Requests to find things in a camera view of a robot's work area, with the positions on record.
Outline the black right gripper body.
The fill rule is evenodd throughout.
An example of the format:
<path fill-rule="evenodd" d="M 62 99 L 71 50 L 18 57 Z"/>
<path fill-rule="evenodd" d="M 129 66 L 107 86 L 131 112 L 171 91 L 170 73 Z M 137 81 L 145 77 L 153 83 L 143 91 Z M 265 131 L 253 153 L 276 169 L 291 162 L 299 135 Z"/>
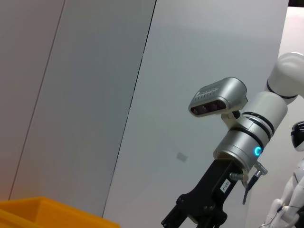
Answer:
<path fill-rule="evenodd" d="M 214 160 L 195 188 L 180 196 L 180 220 L 189 217 L 199 221 L 212 216 L 214 220 L 225 221 L 227 214 L 223 211 L 223 204 L 236 184 L 229 177 L 231 173 L 243 173 L 236 160 Z"/>

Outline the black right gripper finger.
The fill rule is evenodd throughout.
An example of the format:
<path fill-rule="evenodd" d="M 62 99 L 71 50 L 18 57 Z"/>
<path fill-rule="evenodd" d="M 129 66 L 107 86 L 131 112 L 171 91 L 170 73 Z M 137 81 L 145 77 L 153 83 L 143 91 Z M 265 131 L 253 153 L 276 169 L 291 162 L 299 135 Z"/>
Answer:
<path fill-rule="evenodd" d="M 219 228 L 227 220 L 227 214 L 204 216 L 198 222 L 197 228 Z"/>
<path fill-rule="evenodd" d="M 179 228 L 185 221 L 187 216 L 179 209 L 178 205 L 169 212 L 165 219 L 161 222 L 164 228 Z"/>

